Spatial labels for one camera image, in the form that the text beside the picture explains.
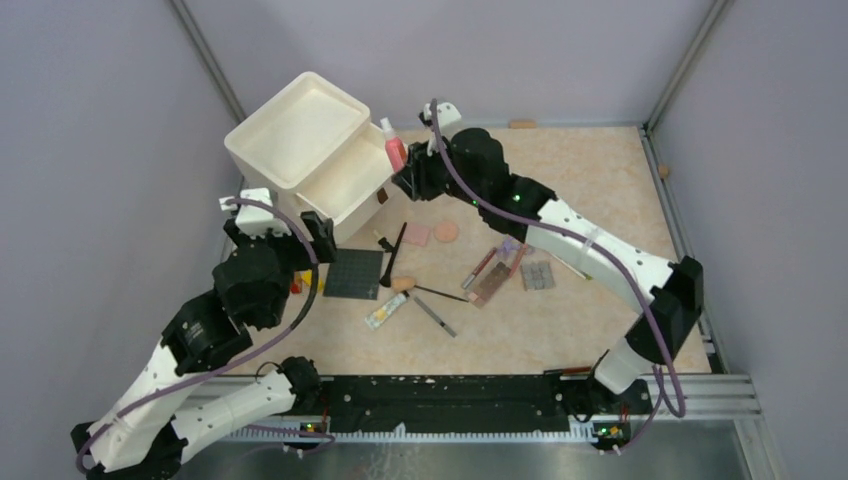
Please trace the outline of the pink bottle white cap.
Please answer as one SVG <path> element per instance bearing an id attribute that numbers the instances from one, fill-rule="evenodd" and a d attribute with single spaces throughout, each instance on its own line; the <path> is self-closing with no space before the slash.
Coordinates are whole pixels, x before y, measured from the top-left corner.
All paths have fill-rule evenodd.
<path id="1" fill-rule="evenodd" d="M 380 119 L 384 136 L 384 149 L 394 173 L 399 173 L 407 164 L 407 148 L 388 117 Z"/>

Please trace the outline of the pink square compact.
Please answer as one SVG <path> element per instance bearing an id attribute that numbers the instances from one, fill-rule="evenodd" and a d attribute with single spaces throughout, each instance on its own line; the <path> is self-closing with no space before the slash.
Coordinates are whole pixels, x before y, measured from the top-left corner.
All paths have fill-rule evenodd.
<path id="1" fill-rule="evenodd" d="M 403 241 L 419 247 L 426 247 L 430 238 L 431 228 L 418 223 L 408 223 L 403 235 Z"/>

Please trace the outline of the white drawer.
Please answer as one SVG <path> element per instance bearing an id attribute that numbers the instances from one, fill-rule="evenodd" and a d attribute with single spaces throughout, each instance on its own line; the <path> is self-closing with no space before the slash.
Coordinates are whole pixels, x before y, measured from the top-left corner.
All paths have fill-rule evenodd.
<path id="1" fill-rule="evenodd" d="M 335 241 L 342 244 L 398 193 L 392 173 L 382 130 L 369 124 L 296 198 L 306 209 L 331 219 Z"/>

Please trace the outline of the floral hand cream tube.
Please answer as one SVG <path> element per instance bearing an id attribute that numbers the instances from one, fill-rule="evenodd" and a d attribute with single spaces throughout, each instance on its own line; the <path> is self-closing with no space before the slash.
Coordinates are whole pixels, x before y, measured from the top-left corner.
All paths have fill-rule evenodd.
<path id="1" fill-rule="evenodd" d="M 409 294 L 407 292 L 397 293 L 381 307 L 368 315 L 364 319 L 365 324 L 372 331 L 379 329 L 408 299 Z"/>

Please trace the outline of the brown eyeshadow palette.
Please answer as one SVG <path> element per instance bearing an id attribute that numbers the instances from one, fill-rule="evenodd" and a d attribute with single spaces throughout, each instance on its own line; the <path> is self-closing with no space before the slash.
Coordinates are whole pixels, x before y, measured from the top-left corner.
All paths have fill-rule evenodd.
<path id="1" fill-rule="evenodd" d="M 468 294 L 468 299 L 477 308 L 483 308 L 509 280 L 511 268 L 498 261 Z"/>

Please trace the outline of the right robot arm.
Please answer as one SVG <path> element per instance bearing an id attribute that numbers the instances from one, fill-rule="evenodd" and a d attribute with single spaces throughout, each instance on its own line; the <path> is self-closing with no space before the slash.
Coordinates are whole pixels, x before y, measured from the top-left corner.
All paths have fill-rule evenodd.
<path id="1" fill-rule="evenodd" d="M 409 199 L 446 195 L 462 201 L 492 230 L 562 260 L 637 313 L 586 385 L 594 409 L 614 411 L 639 376 L 655 366 L 673 366 L 703 312 L 699 261 L 669 260 L 633 246 L 579 214 L 552 189 L 511 172 L 502 144 L 483 128 L 461 128 L 453 104 L 432 100 L 419 119 L 430 132 L 428 140 L 410 144 L 405 162 L 392 164 L 392 181 Z"/>

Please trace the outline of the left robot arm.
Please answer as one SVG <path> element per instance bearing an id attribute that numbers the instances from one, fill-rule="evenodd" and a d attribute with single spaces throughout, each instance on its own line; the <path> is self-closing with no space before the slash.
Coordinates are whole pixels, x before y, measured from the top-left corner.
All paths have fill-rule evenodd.
<path id="1" fill-rule="evenodd" d="M 295 276 L 335 261 L 334 223 L 314 211 L 283 214 L 266 188 L 223 197 L 233 251 L 212 288 L 186 301 L 165 326 L 128 390 L 101 419 L 75 426 L 77 469 L 88 479 L 169 479 L 209 445 L 265 417 L 319 404 L 314 363 L 290 357 L 247 386 L 193 408 L 191 393 L 263 353 L 253 331 L 281 323 Z"/>

